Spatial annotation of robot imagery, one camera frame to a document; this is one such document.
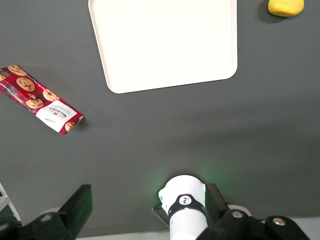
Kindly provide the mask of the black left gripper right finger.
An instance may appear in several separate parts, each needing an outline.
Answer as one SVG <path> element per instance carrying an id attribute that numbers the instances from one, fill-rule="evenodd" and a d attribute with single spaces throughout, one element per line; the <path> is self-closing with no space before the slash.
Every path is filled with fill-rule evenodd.
<path id="1" fill-rule="evenodd" d="M 205 208 L 208 227 L 198 240 L 308 240 L 309 237 L 293 220 L 268 216 L 264 222 L 243 210 L 231 209 L 214 183 L 206 185 Z"/>

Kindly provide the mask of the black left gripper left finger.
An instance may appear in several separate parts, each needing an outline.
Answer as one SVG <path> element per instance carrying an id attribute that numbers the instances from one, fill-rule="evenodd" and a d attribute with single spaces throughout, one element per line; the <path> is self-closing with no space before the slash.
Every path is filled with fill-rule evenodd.
<path id="1" fill-rule="evenodd" d="M 2 240 L 75 240 L 93 210 L 92 186 L 81 185 L 58 209 L 39 215 L 27 225 L 12 217 L 0 219 Z"/>

